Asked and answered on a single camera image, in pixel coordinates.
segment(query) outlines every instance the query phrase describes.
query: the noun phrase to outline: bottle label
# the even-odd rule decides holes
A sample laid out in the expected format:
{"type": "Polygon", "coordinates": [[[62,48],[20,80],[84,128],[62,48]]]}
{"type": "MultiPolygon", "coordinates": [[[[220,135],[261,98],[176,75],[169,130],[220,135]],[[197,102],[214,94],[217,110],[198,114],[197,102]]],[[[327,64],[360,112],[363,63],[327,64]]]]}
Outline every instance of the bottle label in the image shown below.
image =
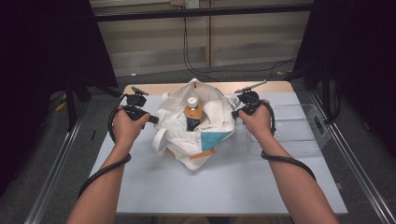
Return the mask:
{"type": "Polygon", "coordinates": [[[193,132],[200,123],[199,119],[187,118],[187,131],[193,132]]]}

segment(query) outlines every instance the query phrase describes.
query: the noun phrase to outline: forearm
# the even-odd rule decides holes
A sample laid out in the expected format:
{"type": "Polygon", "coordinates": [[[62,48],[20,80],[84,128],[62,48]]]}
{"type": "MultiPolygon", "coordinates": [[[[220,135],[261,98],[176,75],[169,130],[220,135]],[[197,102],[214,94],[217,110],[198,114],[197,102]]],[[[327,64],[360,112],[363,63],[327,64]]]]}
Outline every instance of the forearm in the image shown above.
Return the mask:
{"type": "MultiPolygon", "coordinates": [[[[258,136],[265,154],[291,155],[273,136],[258,136]]],[[[338,223],[322,190],[303,168],[282,161],[269,161],[279,193],[295,223],[338,223]]]]}
{"type": "MultiPolygon", "coordinates": [[[[130,148],[128,145],[115,145],[101,168],[125,159],[130,148]]],[[[124,165],[93,181],[81,194],[67,223],[113,223],[123,170],[124,165]]]]}

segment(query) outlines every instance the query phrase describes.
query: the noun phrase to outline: white plastic bag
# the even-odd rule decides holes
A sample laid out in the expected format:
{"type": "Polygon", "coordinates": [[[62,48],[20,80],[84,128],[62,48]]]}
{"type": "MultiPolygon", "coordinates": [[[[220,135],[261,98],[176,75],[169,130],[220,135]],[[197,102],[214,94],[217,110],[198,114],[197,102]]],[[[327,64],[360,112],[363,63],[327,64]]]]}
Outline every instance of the white plastic bag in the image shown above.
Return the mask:
{"type": "Polygon", "coordinates": [[[233,111],[229,99],[218,89],[194,78],[159,106],[153,148],[159,154],[168,148],[188,169],[197,170],[216,152],[219,142],[233,134],[233,111]],[[187,132],[184,108],[192,96],[199,99],[204,116],[194,132],[187,132]]]}

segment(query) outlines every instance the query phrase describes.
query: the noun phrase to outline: hand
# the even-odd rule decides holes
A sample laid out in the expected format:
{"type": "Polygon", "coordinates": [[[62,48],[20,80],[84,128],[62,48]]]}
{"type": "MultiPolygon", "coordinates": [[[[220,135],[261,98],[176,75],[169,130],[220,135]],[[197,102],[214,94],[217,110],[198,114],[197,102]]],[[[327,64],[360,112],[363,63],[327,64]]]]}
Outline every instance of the hand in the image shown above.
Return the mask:
{"type": "Polygon", "coordinates": [[[252,116],[239,110],[239,118],[244,121],[247,129],[258,138],[259,135],[271,135],[271,115],[267,107],[260,105],[252,116]]]}
{"type": "Polygon", "coordinates": [[[116,145],[131,147],[134,140],[140,134],[143,125],[149,120],[149,113],[145,114],[139,120],[132,120],[119,105],[119,112],[113,119],[113,132],[116,137],[116,145]]]}

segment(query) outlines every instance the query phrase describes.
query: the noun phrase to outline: bottle cap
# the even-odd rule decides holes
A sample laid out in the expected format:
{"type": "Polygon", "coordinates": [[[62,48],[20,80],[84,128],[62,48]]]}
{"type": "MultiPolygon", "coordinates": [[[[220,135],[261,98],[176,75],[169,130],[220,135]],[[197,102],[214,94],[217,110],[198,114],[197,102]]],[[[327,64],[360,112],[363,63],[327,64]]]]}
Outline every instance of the bottle cap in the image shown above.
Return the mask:
{"type": "Polygon", "coordinates": [[[188,105],[190,108],[195,108],[195,107],[197,107],[197,106],[198,106],[198,99],[195,98],[195,97],[190,97],[190,98],[187,100],[187,105],[188,105]]]}

